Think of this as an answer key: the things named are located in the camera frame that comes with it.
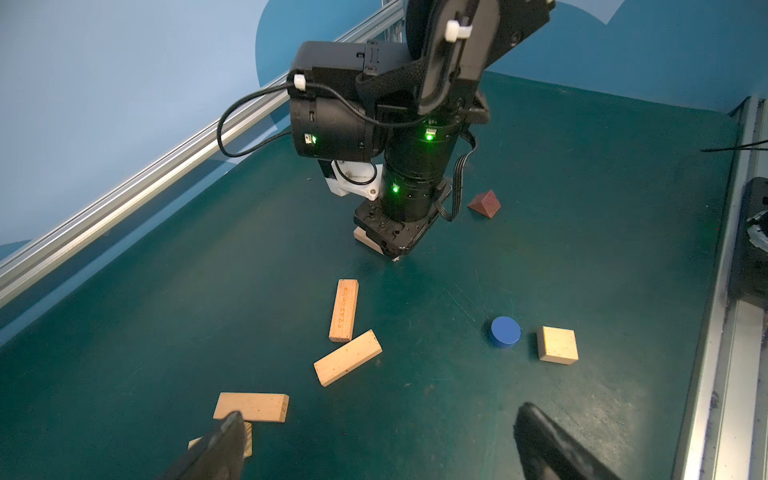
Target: rectangular wooden block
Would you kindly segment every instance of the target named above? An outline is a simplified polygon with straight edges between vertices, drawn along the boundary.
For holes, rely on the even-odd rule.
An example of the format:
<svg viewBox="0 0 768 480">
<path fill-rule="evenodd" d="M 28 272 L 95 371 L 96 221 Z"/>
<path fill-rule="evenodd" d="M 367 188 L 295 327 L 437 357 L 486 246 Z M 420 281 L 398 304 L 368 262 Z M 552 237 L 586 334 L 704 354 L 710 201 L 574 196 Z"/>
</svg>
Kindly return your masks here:
<svg viewBox="0 0 768 480">
<path fill-rule="evenodd" d="M 571 365 L 578 360 L 576 334 L 573 330 L 543 326 L 536 333 L 538 359 Z"/>
<path fill-rule="evenodd" d="M 288 395 L 230 392 L 219 394 L 214 418 L 221 420 L 235 410 L 240 410 L 246 422 L 285 422 L 288 413 Z"/>
<path fill-rule="evenodd" d="M 248 422 L 243 422 L 245 426 L 245 449 L 243 450 L 243 458 L 248 458 L 253 455 L 253 425 Z M 187 450 L 192 448 L 192 445 L 198 443 L 203 437 L 197 437 L 195 440 L 190 440 L 187 444 Z"/>
<path fill-rule="evenodd" d="M 317 379 L 320 381 L 320 385 L 328 386 L 381 352 L 382 347 L 379 345 L 376 335 L 373 334 L 373 330 L 368 330 L 353 341 L 316 361 Z"/>
<path fill-rule="evenodd" d="M 384 254 L 382 252 L 382 248 L 379 247 L 378 245 L 376 245 L 376 242 L 374 242 L 373 240 L 369 239 L 368 235 L 366 235 L 366 231 L 363 230 L 362 228 L 357 227 L 355 229 L 355 231 L 353 232 L 353 235 L 355 236 L 357 241 L 359 241 L 363 245 L 367 245 L 368 247 L 371 247 L 372 249 L 374 249 L 375 251 L 381 253 L 382 255 Z"/>
<path fill-rule="evenodd" d="M 349 342 L 352 339 L 358 289 L 357 280 L 339 280 L 339 286 L 336 288 L 336 304 L 333 306 L 331 318 L 331 330 L 328 334 L 328 338 L 333 342 Z"/>
</svg>

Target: cube-shaped wooden block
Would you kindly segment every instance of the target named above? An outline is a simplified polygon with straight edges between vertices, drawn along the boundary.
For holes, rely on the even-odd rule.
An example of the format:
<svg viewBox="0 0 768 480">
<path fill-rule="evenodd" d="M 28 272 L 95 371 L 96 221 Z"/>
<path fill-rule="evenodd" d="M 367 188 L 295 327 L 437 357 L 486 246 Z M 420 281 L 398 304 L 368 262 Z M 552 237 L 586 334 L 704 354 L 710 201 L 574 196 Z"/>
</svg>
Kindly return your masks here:
<svg viewBox="0 0 768 480">
<path fill-rule="evenodd" d="M 578 360 L 576 334 L 573 330 L 543 326 L 536 334 L 538 359 L 571 365 Z"/>
</svg>

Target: blue disk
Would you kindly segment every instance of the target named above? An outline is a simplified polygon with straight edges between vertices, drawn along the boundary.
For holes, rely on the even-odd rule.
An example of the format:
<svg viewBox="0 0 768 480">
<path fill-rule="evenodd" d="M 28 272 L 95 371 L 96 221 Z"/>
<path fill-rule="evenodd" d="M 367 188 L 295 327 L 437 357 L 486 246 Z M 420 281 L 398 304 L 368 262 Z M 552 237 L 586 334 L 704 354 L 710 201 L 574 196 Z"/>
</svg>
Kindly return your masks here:
<svg viewBox="0 0 768 480">
<path fill-rule="evenodd" d="M 522 330 L 517 322 L 508 316 L 500 316 L 491 324 L 488 336 L 491 343 L 500 349 L 508 349 L 520 340 Z"/>
</svg>

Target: light blue backdrop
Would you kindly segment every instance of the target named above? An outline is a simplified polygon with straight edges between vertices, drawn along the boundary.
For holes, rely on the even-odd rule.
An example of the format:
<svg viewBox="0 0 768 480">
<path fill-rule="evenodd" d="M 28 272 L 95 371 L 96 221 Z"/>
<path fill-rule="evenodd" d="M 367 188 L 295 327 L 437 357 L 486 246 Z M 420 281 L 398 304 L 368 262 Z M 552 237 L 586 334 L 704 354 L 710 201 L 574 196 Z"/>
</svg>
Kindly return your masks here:
<svg viewBox="0 0 768 480">
<path fill-rule="evenodd" d="M 766 0 L 560 0 L 542 30 L 490 69 L 730 111 L 768 96 L 766 48 Z"/>
<path fill-rule="evenodd" d="M 0 245 L 50 230 L 288 69 L 303 40 L 335 38 L 379 6 L 0 2 Z M 563 0 L 491 69 L 728 111 L 768 94 L 767 25 L 765 0 Z"/>
</svg>

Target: green table surface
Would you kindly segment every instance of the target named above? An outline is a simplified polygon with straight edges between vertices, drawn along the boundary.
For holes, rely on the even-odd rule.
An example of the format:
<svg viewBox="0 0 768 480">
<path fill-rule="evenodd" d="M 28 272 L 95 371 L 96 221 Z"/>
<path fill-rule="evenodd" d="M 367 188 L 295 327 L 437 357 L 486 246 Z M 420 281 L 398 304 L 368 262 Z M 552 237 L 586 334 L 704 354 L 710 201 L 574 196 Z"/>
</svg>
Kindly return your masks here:
<svg viewBox="0 0 768 480">
<path fill-rule="evenodd" d="M 152 478 L 219 392 L 290 395 L 244 478 L 522 478 L 530 401 L 619 476 L 671 474 L 733 144 L 724 114 L 487 74 L 465 205 L 390 262 L 286 140 L 264 148 L 0 351 L 0 477 Z M 466 150 L 460 144 L 456 155 Z M 383 353 L 323 388 L 336 283 Z M 491 319 L 523 329 L 513 349 Z M 541 362 L 535 330 L 576 332 Z"/>
</svg>

